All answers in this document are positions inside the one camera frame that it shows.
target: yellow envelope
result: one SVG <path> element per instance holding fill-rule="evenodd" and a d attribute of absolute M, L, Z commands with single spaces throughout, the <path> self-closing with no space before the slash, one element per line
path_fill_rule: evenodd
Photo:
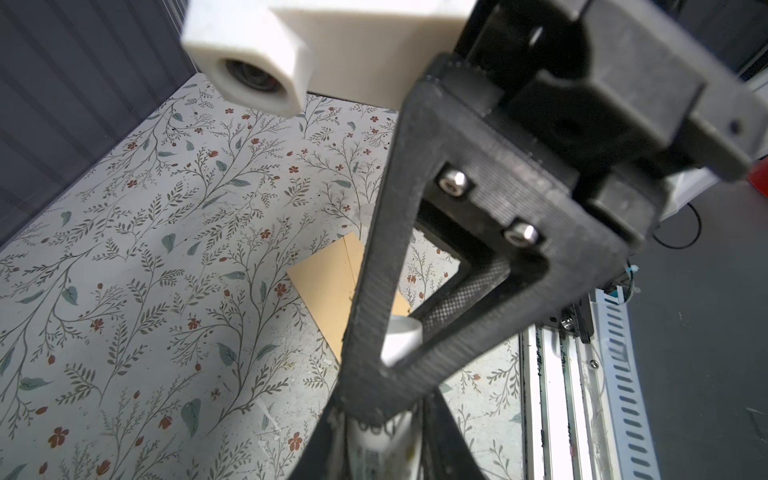
<path fill-rule="evenodd" d="M 357 236 L 348 233 L 288 269 L 288 277 L 339 361 L 363 250 Z M 411 306 L 400 292 L 395 295 L 392 313 L 411 313 Z"/>

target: dark gray wall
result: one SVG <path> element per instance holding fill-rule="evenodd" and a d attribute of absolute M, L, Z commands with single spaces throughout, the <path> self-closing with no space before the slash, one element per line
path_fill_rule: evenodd
<path fill-rule="evenodd" d="M 0 0 L 0 243 L 195 68 L 161 0 Z"/>
<path fill-rule="evenodd" d="M 733 71 L 768 45 L 768 5 L 759 0 L 687 0 L 677 21 Z"/>
<path fill-rule="evenodd" d="M 631 257 L 632 340 L 661 478 L 768 478 L 768 198 L 743 182 L 691 203 L 696 244 L 651 240 Z M 657 235 L 684 245 L 696 228 L 686 207 Z"/>

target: red flower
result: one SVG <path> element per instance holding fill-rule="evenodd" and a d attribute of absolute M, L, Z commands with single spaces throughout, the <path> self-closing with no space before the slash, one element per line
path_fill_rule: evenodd
<path fill-rule="evenodd" d="M 283 296 L 288 289 L 286 288 L 285 283 L 278 283 L 275 287 L 275 291 L 277 292 L 277 296 Z"/>
<path fill-rule="evenodd" d="M 51 444 L 52 449 L 55 449 L 57 445 L 64 443 L 67 435 L 69 435 L 69 429 L 64 430 L 61 427 L 56 427 L 53 431 L 53 435 L 48 439 L 48 443 Z"/>
<path fill-rule="evenodd" d="M 301 447 L 301 442 L 302 440 L 301 440 L 301 437 L 299 437 L 299 433 L 298 432 L 294 433 L 293 438 L 288 439 L 288 446 L 290 448 L 290 451 L 291 452 L 298 451 L 299 448 Z"/>
<path fill-rule="evenodd" d="M 104 460 L 101 465 L 96 467 L 96 476 L 102 476 L 103 474 L 107 473 L 107 470 L 109 470 L 110 462 L 109 460 Z"/>

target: black cable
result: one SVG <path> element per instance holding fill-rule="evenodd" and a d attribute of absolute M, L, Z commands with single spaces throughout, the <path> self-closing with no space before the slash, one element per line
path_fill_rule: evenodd
<path fill-rule="evenodd" d="M 690 207 L 691 210 L 694 211 L 694 215 L 696 215 L 696 221 L 699 222 L 699 230 L 696 232 L 696 236 L 694 237 L 693 240 L 691 240 L 690 243 L 686 243 L 685 245 L 683 245 L 681 247 L 676 247 L 674 245 L 668 245 L 668 244 L 662 242 L 661 240 L 659 240 L 659 237 L 657 237 L 655 233 L 652 233 L 652 236 L 653 236 L 654 240 L 656 240 L 659 243 L 659 245 L 661 245 L 662 247 L 670 248 L 672 250 L 685 250 L 688 247 L 692 247 L 694 243 L 699 241 L 699 237 L 701 237 L 701 215 L 699 215 L 698 210 L 696 210 L 696 208 L 693 205 L 691 205 L 691 204 L 686 204 L 686 205 L 688 207 Z"/>

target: screw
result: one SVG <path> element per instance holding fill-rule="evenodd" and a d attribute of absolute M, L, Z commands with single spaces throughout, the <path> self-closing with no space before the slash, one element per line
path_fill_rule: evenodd
<path fill-rule="evenodd" d="M 563 320 L 561 320 L 560 324 L 569 332 L 574 329 L 574 320 L 569 316 L 566 316 Z"/>
<path fill-rule="evenodd" d="M 504 238 L 518 248 L 533 247 L 538 242 L 538 230 L 530 223 L 516 220 L 504 231 Z"/>
<path fill-rule="evenodd" d="M 469 179 L 462 172 L 449 168 L 443 173 L 437 184 L 442 191 L 446 192 L 451 197 L 460 197 L 467 191 L 467 187 L 469 187 Z"/>

